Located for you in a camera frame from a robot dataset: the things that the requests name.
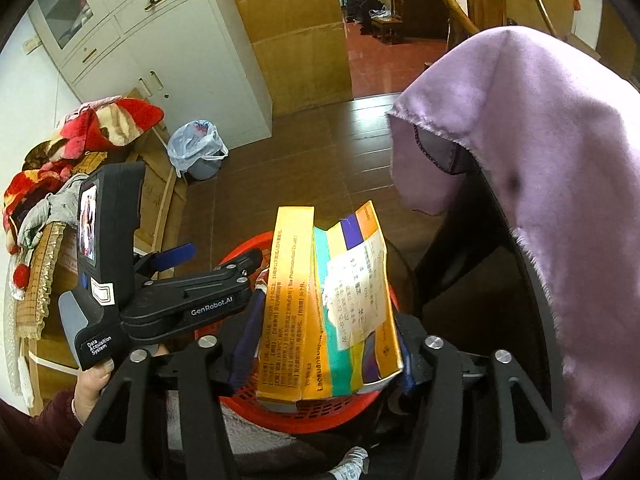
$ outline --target door handle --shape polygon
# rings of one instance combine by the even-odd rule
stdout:
[[[89,54],[87,54],[87,56],[82,60],[82,62],[86,63],[87,61],[89,61],[89,58],[96,52],[98,52],[98,49],[94,48],[91,52],[89,52]]]
[[[149,0],[148,6],[145,7],[145,12],[152,10],[157,4],[164,2],[165,0]]]
[[[151,90],[149,90],[149,87],[146,85],[145,80],[140,78],[140,79],[138,79],[138,81],[140,81],[140,84],[142,85],[142,88],[145,89],[146,95],[148,97],[151,97],[153,95],[153,93],[151,92]]]
[[[160,78],[158,77],[158,74],[156,73],[156,71],[155,70],[150,70],[149,73],[151,74],[151,77],[154,78],[156,80],[156,82],[158,83],[158,90],[162,90],[164,85],[162,84],[162,81],[160,81]]]

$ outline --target wooden chair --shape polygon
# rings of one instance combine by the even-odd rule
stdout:
[[[404,0],[391,0],[391,16],[371,19],[373,37],[380,38],[383,43],[386,43],[387,38],[391,44],[401,43],[403,11]]]

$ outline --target paper label with handwriting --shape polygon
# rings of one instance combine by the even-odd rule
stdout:
[[[386,294],[380,230],[327,263],[322,300],[336,327],[339,350],[364,341],[385,322]]]

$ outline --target silver screw head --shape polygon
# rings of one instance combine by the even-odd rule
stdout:
[[[427,339],[424,340],[424,344],[429,348],[433,348],[434,350],[439,350],[444,346],[444,341],[441,337],[436,335],[430,335]]]
[[[511,353],[506,350],[497,350],[495,353],[495,359],[502,364],[508,364],[511,362]]]
[[[204,335],[198,339],[198,346],[200,348],[211,348],[218,344],[218,338],[214,335]]]
[[[129,355],[129,359],[131,359],[135,363],[141,363],[146,359],[146,350],[143,350],[142,348],[138,348],[137,350],[134,350]]]

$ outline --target human hand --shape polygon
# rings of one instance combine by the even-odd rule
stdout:
[[[100,399],[100,390],[109,382],[115,364],[107,359],[88,370],[78,372],[78,382],[74,392],[74,413],[81,424],[84,424],[89,413]]]

